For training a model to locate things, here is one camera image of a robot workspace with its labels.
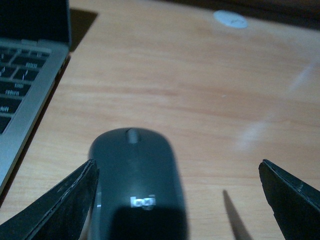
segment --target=black object edge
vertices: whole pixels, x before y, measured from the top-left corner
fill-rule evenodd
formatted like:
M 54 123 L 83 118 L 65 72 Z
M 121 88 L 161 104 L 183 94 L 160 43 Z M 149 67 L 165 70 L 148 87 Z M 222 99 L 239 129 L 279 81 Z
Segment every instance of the black object edge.
M 88 160 L 26 209 L 0 225 L 5 240 L 77 240 L 93 204 L 99 171 Z
M 320 192 L 264 159 L 259 174 L 267 202 L 286 240 L 320 239 Z

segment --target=black wireless mouse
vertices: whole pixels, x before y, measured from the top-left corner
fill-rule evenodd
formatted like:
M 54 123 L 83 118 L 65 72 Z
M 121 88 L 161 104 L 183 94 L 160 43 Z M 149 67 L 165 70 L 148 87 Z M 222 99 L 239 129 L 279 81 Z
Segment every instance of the black wireless mouse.
M 100 135 L 89 157 L 99 168 L 89 240 L 187 240 L 174 153 L 160 134 L 121 128 Z

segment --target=laptop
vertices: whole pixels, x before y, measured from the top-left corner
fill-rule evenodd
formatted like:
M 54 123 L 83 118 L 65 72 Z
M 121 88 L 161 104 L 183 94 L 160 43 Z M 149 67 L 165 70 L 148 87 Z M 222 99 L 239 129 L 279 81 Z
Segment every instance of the laptop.
M 67 0 L 1 1 L 0 193 L 69 58 L 70 45 Z

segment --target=mouse scroll wheel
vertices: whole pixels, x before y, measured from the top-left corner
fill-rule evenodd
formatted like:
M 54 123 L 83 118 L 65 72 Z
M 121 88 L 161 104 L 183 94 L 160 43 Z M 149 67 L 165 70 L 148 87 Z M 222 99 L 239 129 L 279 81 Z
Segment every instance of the mouse scroll wheel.
M 140 141 L 140 136 L 135 128 L 130 128 L 126 131 L 126 140 L 129 144 L 137 144 Z

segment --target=desk surface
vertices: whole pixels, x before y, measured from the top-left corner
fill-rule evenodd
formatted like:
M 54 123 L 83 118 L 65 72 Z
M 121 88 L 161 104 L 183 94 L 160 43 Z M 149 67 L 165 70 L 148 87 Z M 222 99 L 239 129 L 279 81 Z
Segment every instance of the desk surface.
M 252 239 L 284 239 L 258 166 L 269 159 L 320 189 L 320 32 L 146 0 L 71 0 L 97 13 L 72 53 L 0 208 L 0 224 L 87 160 L 121 127 L 171 142 L 191 240 L 232 240 L 223 192 Z

